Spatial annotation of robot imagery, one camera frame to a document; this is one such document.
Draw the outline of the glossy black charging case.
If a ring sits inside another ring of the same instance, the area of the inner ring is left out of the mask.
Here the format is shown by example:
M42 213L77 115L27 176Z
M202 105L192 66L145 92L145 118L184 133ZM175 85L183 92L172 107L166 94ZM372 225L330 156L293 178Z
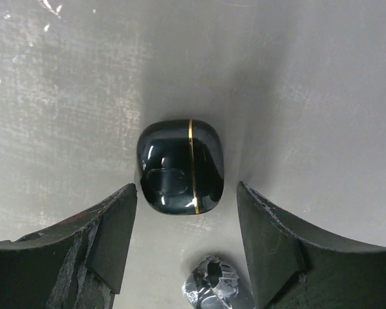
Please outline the glossy black charging case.
M196 215L219 203L224 157L216 130L195 119L166 120L146 127L137 143L140 185L147 203L172 215Z

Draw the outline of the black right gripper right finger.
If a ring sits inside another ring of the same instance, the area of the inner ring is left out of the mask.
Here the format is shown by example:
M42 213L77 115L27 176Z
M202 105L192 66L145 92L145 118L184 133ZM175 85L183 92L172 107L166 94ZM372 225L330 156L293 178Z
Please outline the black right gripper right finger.
M386 308L386 247L334 234L237 185L258 308Z

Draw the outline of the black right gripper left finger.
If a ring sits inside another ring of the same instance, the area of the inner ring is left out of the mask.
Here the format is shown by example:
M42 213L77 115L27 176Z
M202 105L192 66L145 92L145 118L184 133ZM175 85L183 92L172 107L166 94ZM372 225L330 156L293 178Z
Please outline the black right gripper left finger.
M0 308L112 308L120 293L137 190L16 241L0 241Z

